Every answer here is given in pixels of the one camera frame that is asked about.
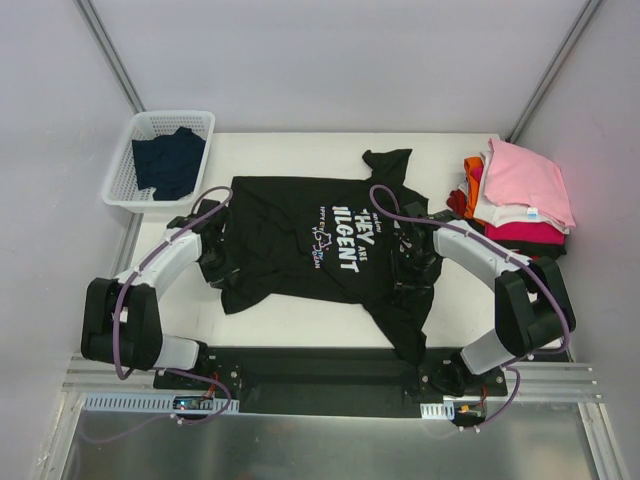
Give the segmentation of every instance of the laundry basket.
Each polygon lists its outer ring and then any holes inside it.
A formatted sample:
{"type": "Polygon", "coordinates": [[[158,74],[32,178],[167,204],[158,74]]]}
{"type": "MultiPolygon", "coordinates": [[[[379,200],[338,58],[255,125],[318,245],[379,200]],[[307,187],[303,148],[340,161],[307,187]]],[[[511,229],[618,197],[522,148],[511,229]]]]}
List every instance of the laundry basket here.
{"type": "Polygon", "coordinates": [[[109,205],[124,207],[133,213],[181,211],[191,205],[200,193],[202,177],[209,158],[215,117],[197,110],[156,110],[134,115],[120,139],[111,168],[102,189],[102,199],[109,205]],[[138,190],[133,163],[131,140],[152,140],[159,135],[171,135],[179,127],[187,127],[202,137],[206,144],[193,192],[180,200],[155,201],[153,188],[138,190]]]}

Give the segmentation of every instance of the black mounting plate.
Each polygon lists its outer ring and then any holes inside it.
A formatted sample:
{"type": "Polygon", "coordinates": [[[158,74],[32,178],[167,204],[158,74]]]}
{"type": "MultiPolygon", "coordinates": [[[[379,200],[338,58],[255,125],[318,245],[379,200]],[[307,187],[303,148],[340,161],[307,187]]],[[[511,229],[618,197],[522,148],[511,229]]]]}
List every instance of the black mounting plate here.
{"type": "MultiPolygon", "coordinates": [[[[240,400],[243,413],[419,418],[421,403],[442,402],[428,383],[430,373],[459,351],[428,348],[416,368],[391,349],[210,347],[207,367],[240,400]]],[[[483,385],[490,396],[507,395],[499,369],[470,384],[465,395],[480,396],[483,385]]],[[[153,386],[203,393],[209,387],[169,373],[156,374],[153,386]]]]}

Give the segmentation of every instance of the black t-shirt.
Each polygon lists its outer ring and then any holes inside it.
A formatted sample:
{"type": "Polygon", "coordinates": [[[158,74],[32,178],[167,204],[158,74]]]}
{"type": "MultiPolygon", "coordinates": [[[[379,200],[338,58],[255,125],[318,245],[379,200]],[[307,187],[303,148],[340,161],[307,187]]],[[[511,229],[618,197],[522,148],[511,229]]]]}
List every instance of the black t-shirt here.
{"type": "MultiPolygon", "coordinates": [[[[426,198],[402,185],[410,154],[365,152],[372,169],[367,180],[235,177],[224,244],[240,271],[222,293],[225,312],[245,310],[271,293],[360,303],[397,353],[419,363],[433,289],[394,288],[394,222],[369,199],[371,186],[382,184],[401,205],[426,207],[426,198]]],[[[379,202],[394,208],[383,193],[379,202]]]]}

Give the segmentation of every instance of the red garment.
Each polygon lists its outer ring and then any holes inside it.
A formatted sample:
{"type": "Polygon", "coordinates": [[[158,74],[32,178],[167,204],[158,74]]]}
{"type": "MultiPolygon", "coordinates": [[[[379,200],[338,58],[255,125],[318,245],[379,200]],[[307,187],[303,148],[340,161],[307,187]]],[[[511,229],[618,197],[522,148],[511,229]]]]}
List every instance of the red garment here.
{"type": "Polygon", "coordinates": [[[564,245],[564,235],[548,223],[512,222],[494,227],[487,223],[484,234],[491,240],[517,240],[521,242],[564,245]]]}
{"type": "Polygon", "coordinates": [[[484,165],[475,167],[473,170],[471,170],[471,176],[475,181],[478,182],[478,185],[480,184],[480,180],[482,179],[482,172],[484,172],[484,165]]]}
{"type": "Polygon", "coordinates": [[[452,190],[447,199],[447,206],[460,216],[464,216],[467,209],[467,197],[460,190],[452,190]]]}

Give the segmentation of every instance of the white table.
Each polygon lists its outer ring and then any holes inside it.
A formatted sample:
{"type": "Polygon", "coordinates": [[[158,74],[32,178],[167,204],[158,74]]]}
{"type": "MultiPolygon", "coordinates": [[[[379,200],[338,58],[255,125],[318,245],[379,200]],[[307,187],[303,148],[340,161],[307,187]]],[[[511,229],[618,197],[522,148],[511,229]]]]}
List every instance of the white table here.
{"type": "MultiPolygon", "coordinates": [[[[364,179],[366,150],[412,148],[405,185],[429,198],[429,211],[446,208],[464,179],[463,160],[487,148],[488,134],[216,134],[204,188],[230,185],[236,175],[364,179]]],[[[139,261],[174,215],[145,215],[133,257],[139,261]]],[[[445,260],[425,323],[428,346],[464,346],[493,327],[493,293],[445,260]]],[[[188,267],[160,301],[164,333],[215,346],[390,348],[360,305],[270,295],[244,312],[225,315],[220,291],[188,267]]]]}

